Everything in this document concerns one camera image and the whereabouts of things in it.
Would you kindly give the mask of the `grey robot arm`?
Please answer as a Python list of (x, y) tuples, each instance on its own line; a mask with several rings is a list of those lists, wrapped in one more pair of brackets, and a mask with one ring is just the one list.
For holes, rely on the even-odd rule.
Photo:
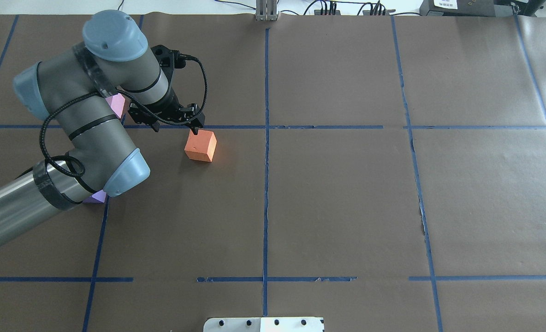
[(158, 131), (182, 125), (197, 135), (203, 106), (183, 106), (174, 70), (197, 57), (150, 47), (127, 13), (108, 9), (83, 26), (83, 42), (18, 74), (20, 102), (42, 121), (43, 159), (0, 188), (0, 247), (46, 220), (76, 208), (92, 194), (117, 197), (149, 177), (149, 166), (107, 98), (130, 99), (136, 124)]

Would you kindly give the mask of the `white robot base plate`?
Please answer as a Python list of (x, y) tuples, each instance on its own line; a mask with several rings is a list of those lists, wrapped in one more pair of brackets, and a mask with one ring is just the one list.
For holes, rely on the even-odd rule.
[(229, 317), (207, 319), (204, 332), (324, 332), (322, 317)]

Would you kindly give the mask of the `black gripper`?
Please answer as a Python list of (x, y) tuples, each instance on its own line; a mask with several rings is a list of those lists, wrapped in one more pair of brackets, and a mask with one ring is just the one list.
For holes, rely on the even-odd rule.
[(176, 93), (170, 91), (161, 100), (144, 105), (136, 98), (131, 101), (128, 113), (136, 124), (144, 124), (156, 133), (160, 130), (160, 124), (187, 126), (193, 135), (199, 134), (199, 129), (205, 126), (205, 115), (198, 104), (191, 103), (184, 107), (179, 103)]

